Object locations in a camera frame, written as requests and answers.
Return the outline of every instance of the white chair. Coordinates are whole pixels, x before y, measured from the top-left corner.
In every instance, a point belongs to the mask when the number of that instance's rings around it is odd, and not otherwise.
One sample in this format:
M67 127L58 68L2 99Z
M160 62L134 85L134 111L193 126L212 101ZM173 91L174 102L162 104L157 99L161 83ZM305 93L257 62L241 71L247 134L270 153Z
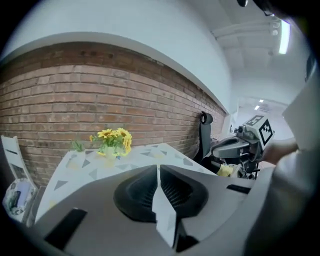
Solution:
M22 158L17 136L10 138L2 135L1 141L5 157L15 178L6 190L2 205L12 219L26 223L34 199L38 194L38 188L32 180ZM15 167L21 168L26 178L18 178Z

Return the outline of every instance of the black slot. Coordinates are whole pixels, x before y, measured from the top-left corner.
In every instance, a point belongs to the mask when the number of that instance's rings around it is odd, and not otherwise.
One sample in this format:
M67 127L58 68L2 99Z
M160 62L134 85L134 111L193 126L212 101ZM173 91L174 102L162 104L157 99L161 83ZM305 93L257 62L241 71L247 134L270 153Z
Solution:
M6 151L7 151L7 152L10 152L10 153L12 153L12 154L18 155L17 152L11 151L11 150L9 150L9 149L6 149Z
M85 210L72 209L46 236L45 240L54 247L63 250L86 214Z
M175 249L177 253L180 253L198 243L199 241L195 239L193 236L187 235L185 227L181 222L181 219L177 218L175 224L173 249Z
M228 190L233 190L233 191L237 191L240 193L244 193L244 194L249 194L251 188L249 187L244 187L244 186L238 186L238 185L234 185L231 184L229 186L226 187Z

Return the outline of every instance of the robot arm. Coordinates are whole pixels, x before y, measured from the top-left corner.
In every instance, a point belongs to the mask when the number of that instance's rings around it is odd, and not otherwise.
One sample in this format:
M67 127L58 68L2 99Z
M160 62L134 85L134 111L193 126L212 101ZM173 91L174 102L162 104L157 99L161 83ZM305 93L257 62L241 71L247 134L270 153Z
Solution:
M255 115L234 130L236 136L217 143L211 153L226 164L241 164L241 177L258 172L257 163L275 135L266 116Z

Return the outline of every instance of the white wall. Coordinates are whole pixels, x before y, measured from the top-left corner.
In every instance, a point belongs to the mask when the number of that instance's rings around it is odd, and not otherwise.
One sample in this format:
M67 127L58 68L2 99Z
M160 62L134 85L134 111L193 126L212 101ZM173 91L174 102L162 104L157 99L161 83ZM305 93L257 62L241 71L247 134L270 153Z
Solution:
M238 111L239 111L239 100L238 95L235 91L231 93L230 97L230 111L227 114L223 121L223 126L221 130L221 134L226 136L230 132L230 126L232 125L232 130L236 127L236 121L238 119Z
M254 110L252 108L239 108L237 119L235 122L235 128L238 128L240 125L244 124L246 121L248 121L255 115L267 116L272 130L275 131L275 140L285 140L294 137L287 122L280 114L266 114L265 112Z
M150 56L229 111L231 77L223 52L183 0L44 0L17 28L1 58L70 41L114 44Z
M266 99L289 105L306 84L304 75L296 79L291 77L272 69L237 71L232 74L232 89L239 97Z

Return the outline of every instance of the flower vase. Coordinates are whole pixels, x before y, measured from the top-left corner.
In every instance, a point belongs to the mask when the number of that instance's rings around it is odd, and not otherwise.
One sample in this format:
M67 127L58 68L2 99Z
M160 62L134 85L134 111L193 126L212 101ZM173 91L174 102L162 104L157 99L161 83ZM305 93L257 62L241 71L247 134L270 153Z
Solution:
M116 159L116 156L114 155L115 153L115 147L113 146L107 146L104 148L103 150L104 154L105 154L105 158L108 160L108 161L114 161Z

